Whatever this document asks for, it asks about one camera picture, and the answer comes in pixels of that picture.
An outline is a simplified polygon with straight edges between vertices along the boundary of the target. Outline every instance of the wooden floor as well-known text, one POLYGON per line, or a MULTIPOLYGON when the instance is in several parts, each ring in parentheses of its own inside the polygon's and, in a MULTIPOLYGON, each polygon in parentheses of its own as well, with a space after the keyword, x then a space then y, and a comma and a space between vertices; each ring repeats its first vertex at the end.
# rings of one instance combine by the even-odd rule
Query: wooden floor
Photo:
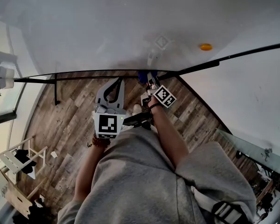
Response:
MULTIPOLYGON (((126 74, 128 73, 124 71, 79 72, 58 77, 126 74)), ((91 112, 95 96, 98 89, 108 80, 59 81, 57 96, 61 103, 57 106, 54 105, 54 86, 48 84, 31 119, 26 137, 36 135, 33 147, 37 151, 44 146, 49 147, 46 160, 48 165, 36 180, 21 174, 18 186, 27 195, 47 177, 40 193, 46 198, 45 204, 51 207, 53 223, 56 222, 58 211, 73 197, 79 166, 87 150, 87 143, 94 133, 91 112), (57 153, 57 158, 54 159, 50 155, 52 151, 57 153)), ((145 91, 145 86, 137 79, 124 81, 124 108, 132 112, 133 105, 140 103, 140 95, 145 91)), ((218 141, 245 178, 253 178, 257 171, 255 164, 245 157, 235 158, 236 150, 216 132, 216 128, 223 128, 210 111, 178 79, 172 78, 161 83, 177 98, 170 110, 167 110, 167 114, 186 140, 189 150, 192 151, 210 140, 218 141)))

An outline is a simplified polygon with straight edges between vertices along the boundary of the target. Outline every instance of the orange light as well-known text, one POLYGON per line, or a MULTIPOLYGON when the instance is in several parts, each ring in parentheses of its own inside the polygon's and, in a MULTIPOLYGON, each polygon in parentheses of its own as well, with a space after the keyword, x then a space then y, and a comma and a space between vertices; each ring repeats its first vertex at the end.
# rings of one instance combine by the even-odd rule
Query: orange light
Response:
POLYGON ((213 47, 211 46, 211 44, 204 43, 200 46, 200 49, 201 50, 212 50, 213 47))

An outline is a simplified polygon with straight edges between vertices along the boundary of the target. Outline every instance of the sleeve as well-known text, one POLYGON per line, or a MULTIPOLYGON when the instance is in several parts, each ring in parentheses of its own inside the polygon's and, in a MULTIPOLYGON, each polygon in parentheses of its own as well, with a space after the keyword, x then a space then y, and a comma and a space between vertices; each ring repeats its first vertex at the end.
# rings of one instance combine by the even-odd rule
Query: sleeve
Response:
POLYGON ((195 149, 178 164, 175 173, 183 177, 188 186, 195 186, 204 195, 238 203, 242 208, 247 207, 250 215, 255 215, 253 190, 219 143, 211 142, 195 149))
POLYGON ((58 212, 57 224, 74 224, 81 202, 71 201, 58 212))

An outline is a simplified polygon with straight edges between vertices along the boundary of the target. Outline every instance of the glass railing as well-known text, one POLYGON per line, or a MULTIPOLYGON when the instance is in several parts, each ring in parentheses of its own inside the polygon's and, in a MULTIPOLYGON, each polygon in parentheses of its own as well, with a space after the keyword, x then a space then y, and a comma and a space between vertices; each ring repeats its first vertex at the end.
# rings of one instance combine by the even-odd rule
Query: glass railing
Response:
POLYGON ((238 151, 280 174, 280 156, 233 136, 225 131, 219 129, 217 129, 217 131, 232 145, 234 145, 238 151))

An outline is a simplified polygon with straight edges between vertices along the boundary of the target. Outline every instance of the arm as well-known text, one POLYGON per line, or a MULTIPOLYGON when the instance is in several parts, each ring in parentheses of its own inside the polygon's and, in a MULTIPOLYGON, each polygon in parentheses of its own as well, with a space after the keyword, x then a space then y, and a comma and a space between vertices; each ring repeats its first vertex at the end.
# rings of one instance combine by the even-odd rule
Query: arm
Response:
MULTIPOLYGON (((155 103, 158 103, 158 100, 152 96, 148 107, 155 103)), ((174 167, 176 167, 189 154, 188 148, 161 106, 153 107, 151 112, 154 116, 154 125, 159 133, 161 146, 166 156, 170 159, 174 167)))
POLYGON ((95 145, 88 149, 76 179, 74 201, 83 202, 90 193, 94 171, 104 150, 104 147, 97 147, 95 145))

